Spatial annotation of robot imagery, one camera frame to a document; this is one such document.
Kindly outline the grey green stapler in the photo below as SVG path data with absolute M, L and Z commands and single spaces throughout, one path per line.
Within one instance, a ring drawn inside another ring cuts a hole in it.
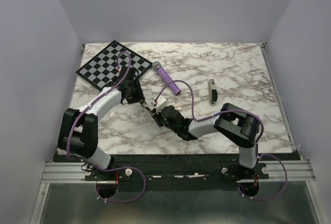
M 139 103 L 147 111 L 147 113 L 149 113 L 151 116 L 153 116 L 156 113 L 156 109 L 150 108 L 145 100 L 140 100 Z

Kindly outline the small staple box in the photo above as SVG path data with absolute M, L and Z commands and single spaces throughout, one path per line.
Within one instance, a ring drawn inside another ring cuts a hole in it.
M 182 105 L 181 104 L 175 104 L 174 105 L 174 108 L 175 108 L 175 110 L 181 110 L 182 109 Z

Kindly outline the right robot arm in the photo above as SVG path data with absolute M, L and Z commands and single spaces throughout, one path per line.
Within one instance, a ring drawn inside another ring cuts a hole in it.
M 174 106 L 164 107 L 160 111 L 154 108 L 151 116 L 159 127 L 166 127 L 186 141 L 221 133 L 239 148 L 239 175 L 250 178 L 257 172 L 257 143 L 264 132 L 264 126 L 256 115 L 225 103 L 220 112 L 200 120 L 183 117 Z

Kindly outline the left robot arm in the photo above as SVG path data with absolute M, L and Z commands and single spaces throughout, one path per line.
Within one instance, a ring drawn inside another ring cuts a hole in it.
M 89 103 L 78 109 L 68 108 L 63 115 L 57 147 L 67 156 L 77 155 L 97 167 L 97 174 L 103 180 L 114 176 L 112 156 L 98 146 L 98 124 L 115 106 L 144 101 L 139 72 L 133 67 L 122 67 L 115 81 Z

